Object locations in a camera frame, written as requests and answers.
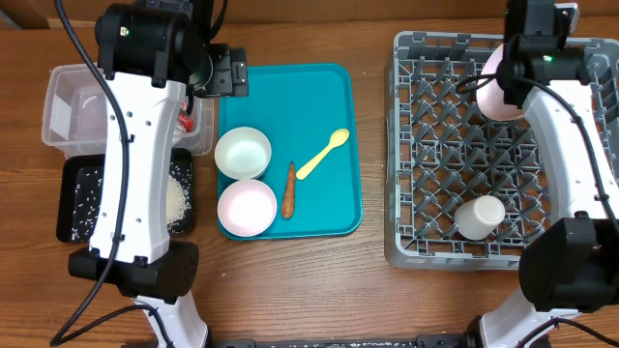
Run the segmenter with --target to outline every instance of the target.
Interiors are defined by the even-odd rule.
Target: yellow spoon
[[[343,145],[346,140],[348,140],[348,136],[350,135],[350,131],[347,129],[336,130],[331,134],[331,140],[329,140],[329,145],[327,145],[324,150],[322,150],[316,157],[311,159],[306,165],[302,166],[301,169],[297,171],[297,179],[303,180],[308,177],[313,168],[318,165],[322,161],[322,159],[329,154],[329,152],[341,145]]]

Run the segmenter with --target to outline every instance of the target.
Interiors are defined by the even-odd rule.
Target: wooden table
[[[584,18],[580,37],[619,39],[619,18]],[[338,62],[352,76],[364,220],[349,237],[279,242],[227,240],[216,220],[213,154],[195,159],[200,247],[192,291],[215,338],[259,340],[414,337],[462,332],[475,314],[500,305],[516,272],[450,273],[396,269],[383,257],[386,141],[383,72],[403,30],[501,33],[501,19],[334,24],[227,25],[218,40],[247,48],[252,65]],[[93,57],[92,30],[79,36]],[[44,347],[93,282],[70,277],[68,255],[81,246],[55,237],[63,154],[41,141],[49,73],[80,63],[63,31],[0,33],[0,346]],[[130,301],[106,285],[81,326]],[[619,338],[619,309],[580,322]],[[68,347],[118,347],[154,337],[143,314],[119,317]],[[573,329],[555,346],[601,346]]]

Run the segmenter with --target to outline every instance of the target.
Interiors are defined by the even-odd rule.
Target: red object
[[[181,126],[183,126],[185,128],[185,131],[187,131],[187,132],[192,131],[193,120],[189,116],[187,116],[185,114],[178,115],[178,123],[180,123]]]

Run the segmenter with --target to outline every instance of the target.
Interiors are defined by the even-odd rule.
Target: pink plate
[[[482,70],[482,74],[496,73],[496,69],[502,60],[503,45],[501,44],[492,52],[490,58],[488,58]],[[479,84],[482,84],[484,81],[484,79],[480,80]],[[506,105],[503,103],[503,90],[499,87],[496,79],[477,91],[477,103],[484,115],[492,120],[508,121],[524,116],[522,110],[518,109],[515,105]]]
[[[254,179],[238,181],[225,189],[217,205],[221,225],[239,237],[264,232],[278,213],[278,200],[264,183]]]

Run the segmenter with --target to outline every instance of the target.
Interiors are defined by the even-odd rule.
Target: blue tray
[[[219,137],[237,127],[262,131],[273,149],[261,180],[278,199],[278,215],[264,233],[234,240],[270,240],[341,236],[354,232],[363,217],[355,110],[350,75],[337,64],[249,67],[250,95],[222,98]],[[281,217],[288,166],[298,170],[346,128],[350,138],[309,174],[297,181],[295,211]],[[218,173],[218,199],[232,180]]]

